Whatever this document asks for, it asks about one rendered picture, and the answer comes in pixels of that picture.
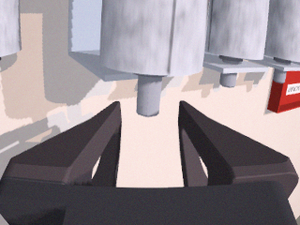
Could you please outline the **red scrap tray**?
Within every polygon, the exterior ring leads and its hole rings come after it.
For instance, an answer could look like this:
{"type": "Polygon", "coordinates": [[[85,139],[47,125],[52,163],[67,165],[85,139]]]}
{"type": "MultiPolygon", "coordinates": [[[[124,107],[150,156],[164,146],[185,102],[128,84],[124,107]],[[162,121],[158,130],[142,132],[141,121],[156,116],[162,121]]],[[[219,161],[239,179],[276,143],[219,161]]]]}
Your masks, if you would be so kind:
{"type": "Polygon", "coordinates": [[[300,107],[300,71],[287,71],[285,83],[272,81],[267,107],[274,113],[300,107]]]}

